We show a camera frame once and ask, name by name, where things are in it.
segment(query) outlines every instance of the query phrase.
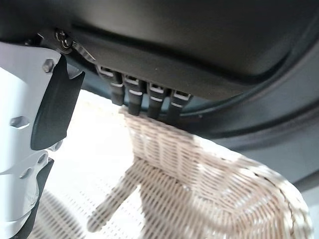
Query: white floor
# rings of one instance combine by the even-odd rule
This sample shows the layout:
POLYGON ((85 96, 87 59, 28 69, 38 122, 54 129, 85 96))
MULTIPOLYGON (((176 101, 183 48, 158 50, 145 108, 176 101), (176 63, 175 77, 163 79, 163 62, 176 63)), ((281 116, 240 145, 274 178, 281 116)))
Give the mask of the white floor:
POLYGON ((310 211, 315 230, 315 239, 319 239, 319 185, 302 193, 310 211))

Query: white robot part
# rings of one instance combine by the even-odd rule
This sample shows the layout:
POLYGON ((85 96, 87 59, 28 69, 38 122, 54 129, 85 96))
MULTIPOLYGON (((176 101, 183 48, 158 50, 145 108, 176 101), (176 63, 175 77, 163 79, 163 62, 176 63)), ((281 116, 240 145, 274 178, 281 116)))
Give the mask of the white robot part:
POLYGON ((0 42, 0 238, 14 236, 34 207, 46 150, 30 148, 32 128, 60 54, 0 42))

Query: black connector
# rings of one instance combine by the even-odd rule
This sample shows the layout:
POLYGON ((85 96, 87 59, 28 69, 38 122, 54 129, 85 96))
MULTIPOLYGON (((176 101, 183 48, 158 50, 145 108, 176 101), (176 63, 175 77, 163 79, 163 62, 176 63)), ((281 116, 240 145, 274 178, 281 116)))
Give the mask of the black connector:
POLYGON ((129 90, 129 113, 138 116, 145 93, 145 82, 132 76, 124 76, 124 83, 129 90))
POLYGON ((118 106, 123 105, 125 87, 123 85, 122 74, 103 66, 99 66, 98 71, 101 77, 106 79, 110 84, 112 103, 118 106))
POLYGON ((153 83, 148 83, 148 95, 150 98, 148 117, 153 119, 157 119, 159 117, 163 101, 167 96, 167 92, 167 88, 153 83))
POLYGON ((187 105, 190 99, 191 94, 173 90, 170 96, 166 122, 169 124, 177 122, 183 107, 187 105))

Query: woven basket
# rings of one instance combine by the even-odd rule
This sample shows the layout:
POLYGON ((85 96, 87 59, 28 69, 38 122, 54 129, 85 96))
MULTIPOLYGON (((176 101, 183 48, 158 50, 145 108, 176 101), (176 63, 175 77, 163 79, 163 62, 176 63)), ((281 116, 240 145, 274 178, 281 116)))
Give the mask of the woven basket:
POLYGON ((209 140, 87 92, 68 134, 61 154, 70 154, 56 160, 31 239, 313 237, 308 208, 291 183, 209 140), (72 146, 83 135, 97 143, 72 146))

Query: black plastic tab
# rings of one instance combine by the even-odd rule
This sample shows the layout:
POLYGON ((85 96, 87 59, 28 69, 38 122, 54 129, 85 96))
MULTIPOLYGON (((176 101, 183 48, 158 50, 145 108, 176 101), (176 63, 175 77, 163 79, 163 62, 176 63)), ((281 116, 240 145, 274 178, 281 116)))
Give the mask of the black plastic tab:
POLYGON ((129 90, 129 113, 138 116, 145 93, 145 82, 132 76, 125 76, 124 83, 129 90))
POLYGON ((166 122, 169 124, 175 123, 179 119, 179 115, 185 105, 190 101, 191 95, 181 92, 172 91, 170 96, 170 105, 167 112, 166 122))
POLYGON ((148 95, 149 95, 149 108, 148 108, 148 117, 157 119, 160 115, 161 106, 163 101, 167 96, 167 88, 158 86, 153 83, 148 83, 148 95))
POLYGON ((84 75, 69 79, 66 59, 61 55, 34 121, 31 149, 46 149, 66 137, 84 75))
POLYGON ((122 74, 103 66, 99 66, 98 71, 101 77, 106 79, 110 84, 112 103, 122 106, 124 104, 125 96, 125 87, 122 80, 122 74))
POLYGON ((41 171, 36 176, 36 181, 38 182, 38 187, 39 187, 38 200, 36 201, 34 207, 31 209, 31 214, 26 220, 26 222, 24 223, 23 227, 20 229, 20 231, 16 235, 11 237, 10 239, 26 239, 30 235, 34 226, 35 216, 38 211, 40 198, 42 196, 44 186, 49 176, 49 173, 51 171, 51 168, 53 166, 53 163, 54 163, 54 160, 51 159, 51 161, 48 162, 48 164, 44 168, 42 168, 41 171))

